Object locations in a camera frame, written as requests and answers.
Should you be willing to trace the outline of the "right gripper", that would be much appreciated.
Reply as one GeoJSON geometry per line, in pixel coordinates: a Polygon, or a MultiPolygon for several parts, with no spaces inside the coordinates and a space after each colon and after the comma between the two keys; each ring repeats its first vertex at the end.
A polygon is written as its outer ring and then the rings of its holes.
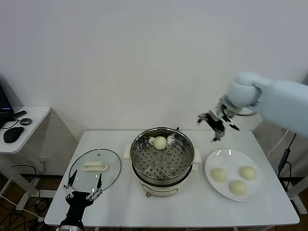
{"type": "Polygon", "coordinates": [[[208,113],[200,114],[197,119],[197,124],[205,121],[214,131],[214,138],[212,142],[221,141],[221,138],[225,135],[226,126],[231,127],[234,130],[240,129],[233,124],[232,120],[227,115],[226,109],[212,109],[208,113]]]}

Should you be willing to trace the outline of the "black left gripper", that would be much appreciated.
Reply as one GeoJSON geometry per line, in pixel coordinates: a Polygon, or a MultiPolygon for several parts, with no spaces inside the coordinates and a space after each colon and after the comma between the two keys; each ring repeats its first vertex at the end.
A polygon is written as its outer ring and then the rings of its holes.
{"type": "Polygon", "coordinates": [[[82,218],[86,207],[93,204],[103,192],[102,189],[102,174],[99,175],[97,185],[92,192],[73,192],[73,183],[77,175],[77,169],[73,175],[69,177],[68,183],[63,186],[65,192],[65,200],[69,204],[69,209],[65,219],[60,223],[60,226],[84,226],[82,218]]]}

